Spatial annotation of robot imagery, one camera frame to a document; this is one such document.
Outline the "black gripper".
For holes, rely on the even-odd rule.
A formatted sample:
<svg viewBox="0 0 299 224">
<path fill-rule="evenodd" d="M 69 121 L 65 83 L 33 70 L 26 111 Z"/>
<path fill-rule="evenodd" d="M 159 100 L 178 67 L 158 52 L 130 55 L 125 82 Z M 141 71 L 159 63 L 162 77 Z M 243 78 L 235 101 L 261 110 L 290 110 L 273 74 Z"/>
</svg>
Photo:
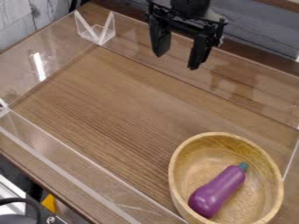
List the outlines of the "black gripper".
<svg viewBox="0 0 299 224">
<path fill-rule="evenodd" d="M 157 57 L 170 50 L 171 31 L 191 37 L 203 33 L 195 36 L 189 60 L 189 68 L 197 70 L 211 53 L 209 36 L 222 37 L 227 19 L 211 9 L 211 0 L 147 0 L 147 3 L 150 37 Z"/>
</svg>

